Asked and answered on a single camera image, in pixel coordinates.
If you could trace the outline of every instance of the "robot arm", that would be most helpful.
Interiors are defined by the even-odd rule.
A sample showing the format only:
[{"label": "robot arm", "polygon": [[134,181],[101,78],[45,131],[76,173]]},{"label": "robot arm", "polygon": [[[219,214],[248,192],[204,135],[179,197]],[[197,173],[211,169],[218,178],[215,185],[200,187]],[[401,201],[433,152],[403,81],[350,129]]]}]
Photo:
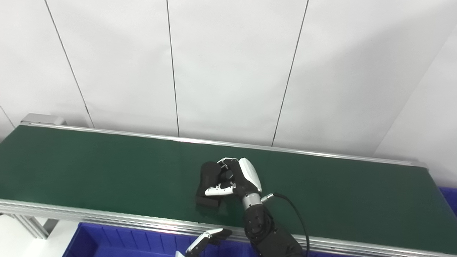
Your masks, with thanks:
[{"label": "robot arm", "polygon": [[244,207],[244,233],[259,256],[302,256],[299,243],[263,205],[261,192],[257,172],[246,158],[223,158],[202,165],[196,202],[218,207],[223,196],[238,196]]},{"label": "robot arm", "polygon": [[223,228],[205,231],[189,246],[184,255],[176,251],[175,257],[200,257],[208,244],[219,245],[221,240],[227,239],[231,234],[231,230]]}]

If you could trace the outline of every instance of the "white wall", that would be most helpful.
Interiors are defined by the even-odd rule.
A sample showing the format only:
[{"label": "white wall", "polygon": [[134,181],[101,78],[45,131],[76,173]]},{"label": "white wall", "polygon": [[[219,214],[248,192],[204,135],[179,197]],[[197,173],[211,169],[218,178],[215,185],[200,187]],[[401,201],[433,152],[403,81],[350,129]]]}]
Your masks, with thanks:
[{"label": "white wall", "polygon": [[457,186],[457,26],[375,156],[418,159],[440,185]]},{"label": "white wall", "polygon": [[181,136],[270,145],[305,1],[168,2]]},{"label": "white wall", "polygon": [[10,122],[6,114],[0,106],[0,142],[13,131],[13,124]]},{"label": "white wall", "polygon": [[9,119],[36,112],[101,129],[415,158],[457,187],[457,2],[310,0],[300,30],[305,5],[4,2],[0,138]]},{"label": "white wall", "polygon": [[48,0],[94,126],[177,135],[164,0]]},{"label": "white wall", "polygon": [[92,126],[44,1],[0,6],[0,105],[13,124],[35,112]]},{"label": "white wall", "polygon": [[371,156],[456,23],[453,0],[311,1],[274,146]]}]

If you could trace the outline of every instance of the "panel seam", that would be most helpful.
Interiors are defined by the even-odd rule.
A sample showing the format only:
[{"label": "panel seam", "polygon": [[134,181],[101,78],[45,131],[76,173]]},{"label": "panel seam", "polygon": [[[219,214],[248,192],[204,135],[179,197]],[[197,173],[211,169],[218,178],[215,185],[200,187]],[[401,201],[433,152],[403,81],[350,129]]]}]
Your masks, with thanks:
[{"label": "panel seam", "polygon": [[16,126],[13,124],[13,122],[10,119],[10,117],[8,116],[8,114],[6,114],[5,110],[3,109],[3,107],[1,105],[0,105],[0,109],[5,114],[5,116],[8,119],[8,121],[11,123],[11,126],[13,126],[13,128],[16,128]]},{"label": "panel seam", "polygon": [[44,0],[44,3],[46,4],[46,8],[48,9],[49,16],[51,17],[51,20],[52,20],[52,22],[53,22],[54,29],[56,30],[57,37],[58,37],[58,40],[59,40],[59,42],[60,42],[60,45],[62,46],[62,49],[64,50],[64,54],[65,54],[65,57],[66,57],[66,59],[67,59],[68,66],[70,67],[71,74],[73,75],[73,79],[74,79],[74,81],[75,81],[75,83],[76,83],[76,86],[78,87],[78,91],[79,91],[79,93],[80,93],[81,99],[83,100],[83,104],[84,104],[84,107],[85,107],[85,109],[86,109],[87,115],[89,115],[90,123],[92,124],[92,127],[95,128],[94,122],[93,122],[93,120],[92,120],[92,116],[91,116],[90,113],[89,113],[89,109],[87,108],[87,104],[86,104],[85,99],[84,99],[84,97],[83,97],[83,93],[81,92],[80,85],[79,85],[78,80],[76,79],[76,76],[75,76],[75,74],[74,74],[73,67],[71,66],[70,59],[68,58],[68,55],[67,55],[67,51],[65,50],[64,43],[62,42],[62,38],[60,37],[60,33],[59,33],[58,30],[57,30],[57,26],[56,26],[56,23],[55,23],[55,21],[54,21],[53,15],[52,15],[52,13],[51,13],[51,9],[49,8],[48,1],[47,1],[47,0]]},{"label": "panel seam", "polygon": [[273,140],[271,141],[271,146],[275,143],[276,132],[278,130],[279,118],[281,117],[282,113],[282,106],[284,105],[284,99],[286,98],[287,87],[289,86],[290,74],[292,73],[293,62],[295,61],[295,56],[297,54],[298,43],[300,42],[300,36],[302,34],[303,23],[305,22],[306,11],[308,10],[309,0],[306,1],[305,11],[303,13],[302,24],[300,25],[300,31],[298,32],[297,44],[295,45],[295,50],[293,52],[292,63],[290,65],[289,75],[287,76],[286,88],[284,89],[284,95],[282,96],[281,108],[279,108],[279,115],[278,120],[276,121],[275,132],[273,134]]},{"label": "panel seam", "polygon": [[180,136],[179,135],[179,118],[178,118],[178,100],[176,98],[175,64],[173,62],[173,46],[171,44],[170,11],[168,8],[168,0],[166,0],[166,3],[167,3],[167,18],[168,18],[168,35],[170,37],[171,72],[173,75],[173,89],[175,91],[176,125],[178,127],[178,136]]}]

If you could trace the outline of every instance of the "black object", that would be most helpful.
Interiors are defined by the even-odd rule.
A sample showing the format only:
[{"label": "black object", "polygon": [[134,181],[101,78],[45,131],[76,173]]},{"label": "black object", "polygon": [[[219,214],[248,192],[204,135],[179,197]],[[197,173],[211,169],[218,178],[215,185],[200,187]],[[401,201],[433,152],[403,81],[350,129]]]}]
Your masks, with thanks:
[{"label": "black object", "polygon": [[206,196],[205,191],[210,187],[217,186],[220,178],[221,166],[214,161],[203,163],[200,168],[200,184],[198,185],[195,201],[197,204],[217,208],[221,203],[222,196]]}]

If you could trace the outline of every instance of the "blue crate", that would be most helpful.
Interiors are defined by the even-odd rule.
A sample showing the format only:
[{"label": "blue crate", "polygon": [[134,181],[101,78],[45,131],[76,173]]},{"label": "blue crate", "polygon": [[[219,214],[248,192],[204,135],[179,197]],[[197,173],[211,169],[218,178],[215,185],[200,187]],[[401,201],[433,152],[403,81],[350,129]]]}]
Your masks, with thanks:
[{"label": "blue crate", "polygon": [[454,214],[457,216],[457,188],[440,187],[440,191]]},{"label": "blue crate", "polygon": [[[184,253],[196,239],[146,230],[80,223],[64,257],[166,257]],[[337,255],[310,252],[310,257]],[[208,245],[201,257],[257,257],[249,243],[222,241]]]}]

